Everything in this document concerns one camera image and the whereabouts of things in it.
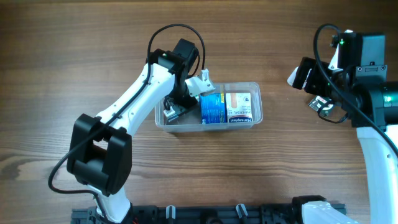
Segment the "white Panadol box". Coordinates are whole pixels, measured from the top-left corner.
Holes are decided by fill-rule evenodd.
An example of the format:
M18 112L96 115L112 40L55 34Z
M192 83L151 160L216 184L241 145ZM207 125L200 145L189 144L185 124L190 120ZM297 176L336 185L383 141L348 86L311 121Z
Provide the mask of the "white Panadol box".
M164 116L168 122L171 122L179 117L180 108L178 106L170 106L170 108L163 110Z

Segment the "blue medicine box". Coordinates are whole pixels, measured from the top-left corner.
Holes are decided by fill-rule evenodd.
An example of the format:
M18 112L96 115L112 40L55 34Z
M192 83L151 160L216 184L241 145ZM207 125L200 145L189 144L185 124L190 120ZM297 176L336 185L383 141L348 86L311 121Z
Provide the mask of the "blue medicine box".
M226 103L224 93L214 93L200 97L201 123L226 123Z

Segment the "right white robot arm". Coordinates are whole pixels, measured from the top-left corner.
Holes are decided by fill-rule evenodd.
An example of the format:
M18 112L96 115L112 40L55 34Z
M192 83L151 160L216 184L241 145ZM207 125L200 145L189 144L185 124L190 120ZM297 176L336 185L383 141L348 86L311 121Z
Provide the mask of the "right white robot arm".
M288 84L315 95L321 119L339 106L356 130L366 165L371 223L397 223L397 82L387 81L383 33L333 36L330 62L303 57Z

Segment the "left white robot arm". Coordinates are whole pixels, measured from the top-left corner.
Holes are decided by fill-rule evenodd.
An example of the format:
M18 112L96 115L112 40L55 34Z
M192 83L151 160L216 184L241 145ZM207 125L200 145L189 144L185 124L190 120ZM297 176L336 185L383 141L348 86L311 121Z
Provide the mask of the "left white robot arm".
M132 138L156 104L168 99L188 110L198 103L199 95L215 89L208 69L189 75L196 57L195 49L157 49L149 54L137 80L111 106L95 117L82 114L75 121L67 171L93 194L95 220L132 219L124 189L132 167Z

